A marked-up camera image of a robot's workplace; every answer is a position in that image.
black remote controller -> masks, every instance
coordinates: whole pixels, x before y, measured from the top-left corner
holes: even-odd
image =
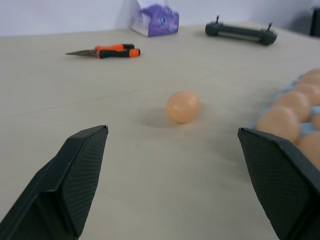
[[[222,22],[219,21],[219,16],[216,17],[216,21],[210,22],[205,26],[205,33],[208,36],[227,36],[227,37],[234,37],[234,38],[244,38],[248,40],[258,41],[263,45],[271,45],[273,44],[276,39],[277,35],[270,31],[270,27],[272,23],[269,24],[267,29],[253,29],[253,28],[242,28],[237,26],[231,25],[224,25]]]

shears blade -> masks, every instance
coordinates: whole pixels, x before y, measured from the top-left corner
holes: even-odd
[[[96,57],[96,51],[95,50],[82,50],[82,51],[73,51],[68,52],[66,55],[74,55],[74,56],[85,56],[85,57]]]

purple tissue box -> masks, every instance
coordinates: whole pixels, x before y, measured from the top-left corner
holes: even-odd
[[[166,5],[152,5],[138,12],[132,19],[131,28],[146,37],[176,34],[179,30],[179,13]]]

egg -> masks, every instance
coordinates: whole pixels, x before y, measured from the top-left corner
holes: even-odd
[[[191,122],[199,115],[200,110],[200,98],[192,91],[176,92],[165,105],[168,118],[178,124]]]
[[[312,123],[315,126],[316,129],[320,130],[320,113],[316,114],[312,118]]]
[[[257,121],[258,131],[269,133],[297,143],[300,136],[300,125],[292,109],[285,106],[273,106]]]
[[[308,71],[304,76],[320,75],[320,68],[314,68]]]
[[[304,76],[295,84],[295,86],[304,84],[314,85],[320,89],[320,75]]]
[[[301,123],[306,122],[311,113],[309,99],[304,94],[296,91],[289,91],[283,94],[273,105],[290,108]]]
[[[320,131],[303,137],[298,148],[320,170]]]
[[[305,95],[312,106],[320,105],[320,88],[311,84],[300,84],[294,87],[291,92]]]

textured gripper pad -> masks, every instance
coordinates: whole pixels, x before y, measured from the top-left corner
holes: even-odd
[[[279,239],[292,239],[314,192],[272,141],[241,130],[238,136],[253,188],[265,214]],[[285,142],[288,148],[297,151],[292,143]]]
[[[106,137],[100,131],[83,143],[61,185],[63,205],[77,237],[82,234],[96,193]]]

